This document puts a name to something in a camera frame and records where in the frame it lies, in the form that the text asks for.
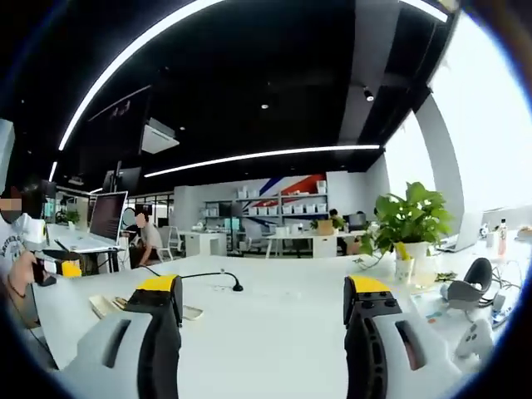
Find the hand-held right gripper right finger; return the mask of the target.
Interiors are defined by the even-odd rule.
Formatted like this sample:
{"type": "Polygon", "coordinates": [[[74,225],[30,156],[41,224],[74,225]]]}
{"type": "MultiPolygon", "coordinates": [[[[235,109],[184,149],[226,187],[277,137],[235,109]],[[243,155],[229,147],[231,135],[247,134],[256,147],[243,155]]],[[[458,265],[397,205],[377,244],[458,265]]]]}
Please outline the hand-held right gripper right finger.
{"type": "Polygon", "coordinates": [[[348,398],[442,398],[461,379],[448,346],[380,280],[344,279],[348,398]]]}

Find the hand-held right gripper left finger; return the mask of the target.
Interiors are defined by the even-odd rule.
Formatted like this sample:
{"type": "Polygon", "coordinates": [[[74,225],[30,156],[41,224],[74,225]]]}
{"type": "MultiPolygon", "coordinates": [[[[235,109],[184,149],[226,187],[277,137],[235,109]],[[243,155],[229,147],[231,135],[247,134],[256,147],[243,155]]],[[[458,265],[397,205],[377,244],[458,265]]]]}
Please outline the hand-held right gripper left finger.
{"type": "Polygon", "coordinates": [[[182,321],[180,276],[149,278],[81,338],[57,378],[80,398],[177,398],[182,321]]]}

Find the person's left hand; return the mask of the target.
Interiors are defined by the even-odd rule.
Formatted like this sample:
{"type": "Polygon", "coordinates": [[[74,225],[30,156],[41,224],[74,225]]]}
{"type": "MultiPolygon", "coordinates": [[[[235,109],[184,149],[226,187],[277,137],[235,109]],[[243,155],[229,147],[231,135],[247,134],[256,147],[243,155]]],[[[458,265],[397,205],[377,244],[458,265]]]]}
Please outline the person's left hand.
{"type": "Polygon", "coordinates": [[[24,299],[27,285],[35,281],[33,265],[37,263],[35,255],[24,251],[12,264],[7,275],[7,287],[15,299],[24,299]]]}

